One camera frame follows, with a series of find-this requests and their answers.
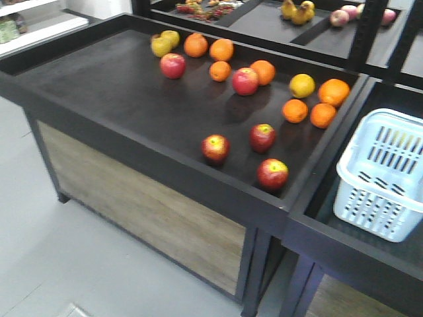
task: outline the lemon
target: lemon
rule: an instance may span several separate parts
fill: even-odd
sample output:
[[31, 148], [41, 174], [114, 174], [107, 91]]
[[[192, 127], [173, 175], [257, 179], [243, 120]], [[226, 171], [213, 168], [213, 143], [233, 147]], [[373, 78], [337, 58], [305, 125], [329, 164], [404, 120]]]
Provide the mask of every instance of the lemon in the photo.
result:
[[310, 10], [315, 9], [315, 4], [312, 1], [309, 1], [309, 0], [301, 2], [301, 5], [307, 5], [310, 8]]
[[296, 98], [305, 98], [315, 91], [315, 80], [307, 74], [298, 74], [292, 77], [289, 82], [289, 89]]

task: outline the red apple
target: red apple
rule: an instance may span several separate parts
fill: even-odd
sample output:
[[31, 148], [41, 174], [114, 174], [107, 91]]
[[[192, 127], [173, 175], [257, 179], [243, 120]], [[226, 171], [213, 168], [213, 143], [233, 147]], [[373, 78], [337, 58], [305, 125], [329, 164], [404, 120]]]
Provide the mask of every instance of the red apple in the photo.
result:
[[254, 69], [243, 67], [232, 76], [232, 87], [241, 96], [254, 94], [258, 88], [258, 75]]
[[343, 10], [335, 10], [330, 14], [329, 20], [333, 26], [344, 26], [348, 23], [350, 16]]
[[229, 140], [220, 134], [209, 135], [201, 143], [201, 150], [207, 162], [215, 166], [225, 162], [230, 148]]
[[364, 9], [364, 3], [361, 3], [357, 6], [357, 16], [356, 18], [361, 18]]
[[288, 167], [280, 160], [268, 158], [257, 168], [260, 186], [267, 192], [275, 192], [288, 180]]
[[348, 13], [349, 21], [354, 20], [357, 17], [357, 7], [355, 5], [344, 5], [341, 10]]
[[257, 153], [265, 153], [276, 140], [275, 129], [267, 123], [257, 124], [250, 130], [250, 146]]
[[395, 20], [396, 16], [397, 14], [395, 13], [394, 10], [385, 9], [385, 11], [383, 12], [381, 25], [387, 26], [389, 23]]
[[181, 78], [185, 72], [185, 59], [177, 53], [168, 53], [160, 59], [160, 70], [170, 79]]

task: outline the product on shelf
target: product on shelf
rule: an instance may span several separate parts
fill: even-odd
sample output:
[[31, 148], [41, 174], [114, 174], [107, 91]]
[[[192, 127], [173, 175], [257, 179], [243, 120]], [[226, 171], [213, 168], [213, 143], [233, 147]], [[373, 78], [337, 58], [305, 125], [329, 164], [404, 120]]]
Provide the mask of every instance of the product on shelf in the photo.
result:
[[15, 3], [24, 2], [26, 0], [0, 0], [0, 8], [1, 5], [14, 5]]
[[0, 44], [10, 42], [19, 37], [15, 22], [9, 17], [0, 18]]
[[28, 32], [28, 26], [26, 25], [25, 18], [19, 13], [12, 13], [9, 17], [14, 20], [19, 33]]

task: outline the shelf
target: shelf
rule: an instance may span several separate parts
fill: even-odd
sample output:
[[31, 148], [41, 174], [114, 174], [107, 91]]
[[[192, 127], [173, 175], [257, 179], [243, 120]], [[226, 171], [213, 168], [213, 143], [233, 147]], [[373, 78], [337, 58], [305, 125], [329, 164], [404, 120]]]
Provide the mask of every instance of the shelf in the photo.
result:
[[[210, 79], [209, 56], [187, 59], [183, 78], [172, 81], [164, 78], [159, 59], [149, 47], [151, 35], [168, 28], [158, 21], [121, 15], [6, 57], [0, 61], [0, 70], [19, 74], [16, 78], [22, 87], [32, 87], [63, 105], [60, 111], [67, 113], [64, 117], [72, 127], [77, 118], [87, 118], [87, 123], [95, 125], [93, 129], [105, 127], [105, 135], [93, 134], [94, 138], [101, 135], [100, 139], [87, 141], [94, 149], [104, 148], [97, 142], [106, 141], [106, 148], [113, 144], [108, 155], [117, 161], [230, 219], [257, 222], [266, 227], [266, 232], [280, 234], [283, 218], [307, 179], [310, 166], [341, 125], [366, 77], [237, 44], [231, 66], [238, 69], [258, 58], [266, 59], [278, 70], [271, 85], [260, 87], [253, 96], [238, 96], [230, 82]], [[182, 42], [191, 33], [187, 28], [171, 28], [179, 31]], [[213, 42], [211, 36], [206, 39]], [[174, 52], [183, 53], [183, 47]], [[293, 125], [280, 115], [281, 102], [292, 98], [289, 81], [298, 73], [310, 74], [317, 86], [338, 78], [352, 87], [329, 129], [318, 129], [309, 120]], [[28, 100], [30, 106], [34, 105], [34, 98]], [[319, 102], [317, 93], [305, 100], [310, 106]], [[38, 116], [37, 110], [28, 111]], [[42, 111], [57, 114], [46, 108], [45, 100]], [[39, 119], [57, 128], [51, 118]], [[283, 136], [266, 155], [252, 152], [245, 137], [260, 122], [274, 126]], [[77, 131], [66, 129], [60, 131], [79, 140], [75, 133], [84, 132], [81, 126]], [[119, 141], [111, 141], [107, 133]], [[213, 133], [227, 135], [232, 144], [231, 155], [220, 168], [206, 165], [198, 148], [202, 139]], [[128, 159], [129, 149], [137, 155]], [[256, 169], [264, 157], [279, 158], [290, 166], [287, 184], [274, 195], [262, 191], [256, 181]], [[214, 199], [209, 191], [222, 199]]]
[[304, 184], [282, 238], [286, 248], [306, 255], [325, 273], [407, 316], [421, 316], [423, 311], [423, 223], [404, 241], [394, 243], [339, 219], [333, 209], [340, 182], [336, 163], [360, 120], [379, 108], [419, 118], [421, 92], [368, 79], [331, 146], [314, 167], [319, 171], [316, 174], [325, 176], [310, 178]]
[[22, 34], [10, 42], [0, 44], [0, 56], [84, 25], [88, 25], [87, 19], [67, 13], [58, 13], [56, 16], [34, 24], [28, 23], [28, 33]]
[[[287, 53], [313, 61], [344, 68], [348, 60], [358, 21], [352, 21], [343, 28], [331, 26], [329, 16], [343, 5], [357, 6], [357, 0], [314, 0], [315, 16], [302, 25], [293, 25], [280, 14], [280, 0], [249, 0], [230, 15], [216, 23], [199, 22], [189, 15], [175, 13], [174, 1], [161, 0], [151, 6], [151, 18], [181, 25], [198, 32], [229, 37], [232, 40], [251, 44], [267, 50]], [[381, 78], [386, 70], [389, 54], [407, 17], [407, 10], [389, 6], [397, 18], [389, 26], [379, 28], [375, 44], [369, 53], [362, 73]]]
[[40, 5], [46, 5], [47, 3], [57, 2], [57, 1], [58, 0], [31, 0], [31, 1], [16, 3], [14, 5], [4, 5], [0, 9], [0, 17], [3, 17], [5, 15], [10, 15], [15, 12], [20, 12], [27, 9], [39, 7]]
[[423, 48], [423, 28], [420, 29], [405, 60], [400, 83], [419, 89], [423, 88], [423, 65], [420, 52]]

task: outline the apple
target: apple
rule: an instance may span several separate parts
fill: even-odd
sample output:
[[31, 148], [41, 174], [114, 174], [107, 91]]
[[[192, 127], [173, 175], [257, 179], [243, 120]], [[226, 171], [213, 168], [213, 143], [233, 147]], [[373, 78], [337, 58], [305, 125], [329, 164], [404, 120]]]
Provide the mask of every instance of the apple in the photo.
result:
[[180, 41], [180, 36], [177, 31], [174, 30], [165, 30], [160, 34], [161, 38], [167, 38], [171, 41], [172, 48], [176, 48]]
[[387, 26], [389, 23], [394, 21], [396, 17], [397, 17], [397, 14], [395, 13], [394, 10], [385, 9], [385, 11], [383, 12], [381, 25]]
[[357, 7], [355, 5], [344, 5], [341, 7], [341, 10], [348, 13], [349, 21], [357, 17]]
[[162, 38], [158, 35], [151, 37], [151, 51], [157, 57], [163, 57], [172, 50], [172, 43], [168, 38]]
[[177, 53], [168, 53], [160, 59], [160, 70], [170, 79], [181, 78], [185, 73], [185, 59]]
[[343, 10], [335, 10], [330, 14], [329, 20], [333, 26], [341, 27], [348, 23], [350, 16]]
[[215, 166], [225, 162], [230, 148], [229, 140], [220, 134], [209, 135], [201, 143], [201, 150], [207, 162]]
[[357, 6], [357, 16], [356, 16], [356, 18], [360, 18], [362, 16], [363, 9], [364, 9], [364, 3], [359, 4]]
[[254, 69], [243, 67], [232, 76], [232, 87], [241, 96], [254, 94], [258, 88], [258, 75]]
[[257, 124], [250, 130], [250, 146], [254, 152], [265, 153], [275, 143], [275, 129], [267, 123]]
[[257, 179], [263, 190], [275, 192], [288, 180], [288, 167], [280, 160], [268, 158], [257, 168]]

